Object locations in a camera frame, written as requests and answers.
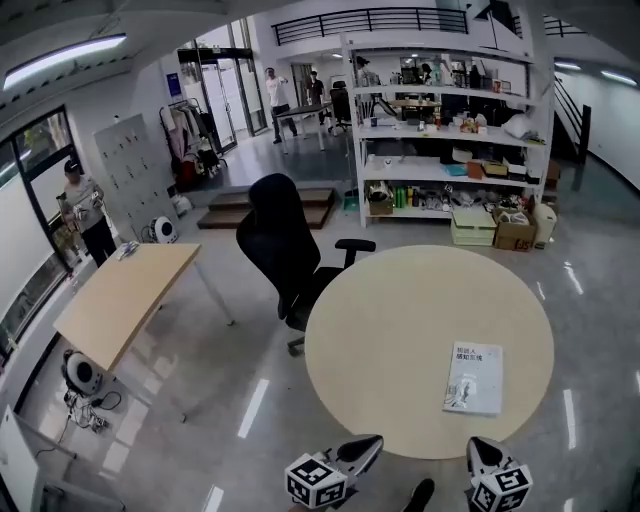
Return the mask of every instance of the book cover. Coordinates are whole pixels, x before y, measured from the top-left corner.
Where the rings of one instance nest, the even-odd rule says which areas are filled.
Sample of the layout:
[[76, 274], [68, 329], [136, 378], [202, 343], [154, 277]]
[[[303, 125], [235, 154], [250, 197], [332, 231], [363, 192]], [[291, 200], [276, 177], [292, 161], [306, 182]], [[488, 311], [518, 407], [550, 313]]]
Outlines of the book cover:
[[502, 412], [502, 347], [454, 343], [443, 410], [486, 415]]

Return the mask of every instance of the ceiling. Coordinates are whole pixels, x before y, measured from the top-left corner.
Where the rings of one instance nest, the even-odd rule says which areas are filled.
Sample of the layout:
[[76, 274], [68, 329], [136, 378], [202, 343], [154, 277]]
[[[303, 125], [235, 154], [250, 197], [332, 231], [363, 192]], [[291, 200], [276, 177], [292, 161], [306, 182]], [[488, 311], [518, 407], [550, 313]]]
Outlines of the ceiling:
[[[17, 112], [109, 76], [141, 69], [209, 30], [292, 0], [0, 0], [0, 124]], [[127, 39], [43, 71], [7, 91], [8, 70], [53, 50], [114, 34]]]
[[640, 63], [640, 0], [537, 0], [545, 14], [578, 27]]

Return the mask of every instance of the man in white shirt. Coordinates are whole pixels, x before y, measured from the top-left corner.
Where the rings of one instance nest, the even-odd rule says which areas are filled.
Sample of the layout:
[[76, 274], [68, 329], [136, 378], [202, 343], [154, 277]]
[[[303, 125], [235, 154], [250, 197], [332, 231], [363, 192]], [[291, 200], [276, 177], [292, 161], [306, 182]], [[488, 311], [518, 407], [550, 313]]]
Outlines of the man in white shirt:
[[74, 158], [64, 165], [64, 174], [68, 183], [59, 196], [62, 214], [68, 223], [75, 223], [89, 254], [100, 267], [116, 251], [102, 213], [104, 192], [91, 177], [80, 174], [80, 164]]
[[[284, 92], [284, 84], [289, 83], [286, 78], [276, 76], [276, 72], [273, 68], [267, 68], [267, 91], [269, 92], [269, 98], [271, 100], [271, 117], [273, 118], [273, 131], [276, 134], [276, 138], [273, 141], [274, 144], [280, 144], [282, 139], [280, 138], [280, 126], [276, 116], [289, 110], [289, 102], [287, 101], [287, 95]], [[296, 129], [296, 123], [293, 119], [285, 119], [285, 123], [289, 125], [291, 133], [294, 137], [298, 136], [298, 130]]]

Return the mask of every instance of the shoe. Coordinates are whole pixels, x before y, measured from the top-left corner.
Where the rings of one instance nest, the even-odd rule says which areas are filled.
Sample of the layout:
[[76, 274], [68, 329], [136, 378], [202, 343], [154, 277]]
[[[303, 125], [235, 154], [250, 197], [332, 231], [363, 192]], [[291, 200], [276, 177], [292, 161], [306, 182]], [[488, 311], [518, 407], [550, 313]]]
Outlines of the shoe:
[[411, 500], [409, 500], [409, 504], [402, 509], [402, 512], [424, 512], [424, 508], [431, 500], [435, 488], [436, 485], [430, 478], [420, 482], [411, 493]]

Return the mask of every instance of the door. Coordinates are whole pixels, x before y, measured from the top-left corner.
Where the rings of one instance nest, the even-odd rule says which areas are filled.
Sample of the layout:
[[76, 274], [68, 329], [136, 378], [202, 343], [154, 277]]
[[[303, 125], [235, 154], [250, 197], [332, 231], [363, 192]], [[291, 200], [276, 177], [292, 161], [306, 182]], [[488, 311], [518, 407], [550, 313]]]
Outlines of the door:
[[225, 85], [228, 84], [228, 80], [225, 80], [225, 78], [228, 75], [224, 75], [223, 73], [225, 73], [227, 69], [221, 69], [220, 63], [222, 61], [229, 61], [233, 64], [231, 59], [221, 59], [220, 61], [203, 64], [202, 76], [204, 77], [207, 97], [209, 99], [209, 105], [211, 106], [211, 115], [216, 124], [218, 138], [220, 139], [220, 149], [225, 152], [237, 146], [238, 139], [232, 120], [231, 105], [225, 90]]

